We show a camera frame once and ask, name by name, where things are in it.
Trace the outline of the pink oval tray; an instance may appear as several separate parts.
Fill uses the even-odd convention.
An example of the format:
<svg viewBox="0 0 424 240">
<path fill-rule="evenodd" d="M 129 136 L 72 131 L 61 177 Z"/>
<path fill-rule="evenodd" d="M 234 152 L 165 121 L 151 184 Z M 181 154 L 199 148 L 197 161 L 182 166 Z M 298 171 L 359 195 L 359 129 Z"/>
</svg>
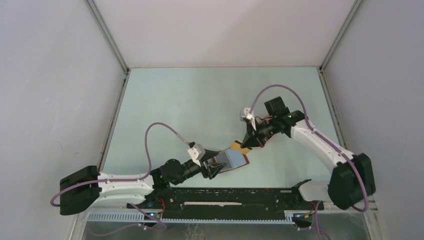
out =
<svg viewBox="0 0 424 240">
<path fill-rule="evenodd" d="M 271 115 L 267 115 L 262 119 L 261 126 L 262 126 L 261 132 L 263 135 L 262 137 L 266 145 L 266 143 L 276 134 L 278 130 L 276 119 L 274 119 L 274 117 Z"/>
</svg>

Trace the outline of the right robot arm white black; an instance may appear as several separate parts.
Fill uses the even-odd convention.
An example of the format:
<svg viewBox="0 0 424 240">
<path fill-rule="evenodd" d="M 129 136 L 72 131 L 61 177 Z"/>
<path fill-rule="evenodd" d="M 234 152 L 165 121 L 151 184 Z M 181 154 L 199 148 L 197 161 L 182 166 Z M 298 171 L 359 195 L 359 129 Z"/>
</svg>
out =
<svg viewBox="0 0 424 240">
<path fill-rule="evenodd" d="M 285 134 L 316 156 L 330 172 L 329 182 L 305 180 L 296 185 L 291 204 L 304 209 L 311 201 L 332 202 L 342 210 L 376 192 L 371 159 L 355 154 L 328 139 L 300 110 L 290 111 L 281 97 L 265 102 L 268 118 L 257 121 L 251 108 L 241 112 L 246 134 L 241 148 L 263 148 L 276 134 Z"/>
</svg>

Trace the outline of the brown leather card holder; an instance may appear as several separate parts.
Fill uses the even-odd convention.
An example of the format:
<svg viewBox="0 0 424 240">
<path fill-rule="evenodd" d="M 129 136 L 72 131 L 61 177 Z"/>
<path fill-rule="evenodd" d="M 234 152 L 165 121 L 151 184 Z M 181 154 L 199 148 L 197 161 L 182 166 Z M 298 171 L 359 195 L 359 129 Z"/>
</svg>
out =
<svg viewBox="0 0 424 240">
<path fill-rule="evenodd" d="M 218 155 L 212 157 L 209 162 L 226 164 L 226 166 L 220 170 L 220 174 L 244 167 L 250 163 L 245 154 L 242 154 L 233 148 L 220 151 Z"/>
</svg>

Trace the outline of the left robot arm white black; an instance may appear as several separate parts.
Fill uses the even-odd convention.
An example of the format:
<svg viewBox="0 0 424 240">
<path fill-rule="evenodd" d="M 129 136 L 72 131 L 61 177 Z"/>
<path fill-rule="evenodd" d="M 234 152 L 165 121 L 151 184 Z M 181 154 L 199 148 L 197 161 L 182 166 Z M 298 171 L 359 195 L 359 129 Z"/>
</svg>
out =
<svg viewBox="0 0 424 240">
<path fill-rule="evenodd" d="M 197 174 L 215 178 L 227 166 L 214 160 L 219 154 L 206 149 L 200 152 L 200 160 L 181 163 L 172 158 L 149 173 L 136 175 L 112 175 L 98 171 L 95 165 L 86 166 L 60 180 L 59 213 L 76 215 L 92 206 L 142 204 L 153 208 L 171 185 L 182 184 Z"/>
</svg>

